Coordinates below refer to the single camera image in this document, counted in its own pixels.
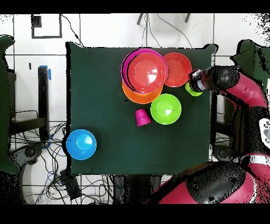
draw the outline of dark green tabletop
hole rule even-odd
[[[72,159],[73,174],[178,174],[208,161],[210,92],[192,97],[184,86],[164,86],[162,94],[176,96],[182,113],[175,123],[160,125],[150,115],[151,104],[135,104],[123,93],[120,67],[134,48],[81,48],[72,42],[67,47],[71,52],[71,131],[87,129],[97,139],[91,158]],[[216,47],[154,50],[162,56],[182,53],[193,69],[206,69]],[[135,111],[141,108],[152,122],[137,127]]]

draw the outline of bowl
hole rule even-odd
[[[180,87],[189,80],[192,71],[191,63],[186,56],[180,53],[169,53],[164,56],[167,64],[168,87]]]
[[[141,94],[139,92],[134,92],[122,81],[122,88],[126,97],[128,97],[132,102],[136,104],[148,104],[153,102],[161,94],[163,86],[157,89],[155,92],[150,94]]]
[[[84,129],[77,129],[70,133],[66,140],[66,149],[70,156],[76,160],[90,158],[97,148],[93,134]]]
[[[144,94],[159,89],[168,77],[163,57],[147,48],[136,49],[125,57],[121,76],[128,88]]]
[[[203,92],[195,92],[191,89],[191,87],[189,86],[189,82],[186,83],[185,85],[185,90],[191,94],[193,97],[198,97],[200,96],[201,94],[203,94]]]
[[[181,103],[171,94],[161,94],[152,102],[150,111],[157,123],[169,125],[180,117]]]

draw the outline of white label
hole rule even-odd
[[[263,118],[259,121],[259,129],[264,145],[270,149],[270,120]]]

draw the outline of green bowl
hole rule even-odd
[[[162,125],[174,123],[181,114],[181,103],[171,94],[161,94],[151,104],[153,119]]]
[[[186,83],[185,85],[185,89],[187,92],[189,92],[189,94],[191,94],[194,97],[198,97],[200,96],[203,92],[194,92],[191,87],[189,86],[189,82]]]

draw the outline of chair leg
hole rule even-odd
[[[186,22],[186,23],[187,23],[188,20],[189,20],[190,14],[191,14],[191,13],[188,13],[188,14],[187,14],[187,17],[186,17],[186,19],[185,19],[185,22]]]
[[[139,19],[138,19],[138,21],[137,21],[137,25],[140,24],[142,16],[143,16],[143,13],[140,13]]]

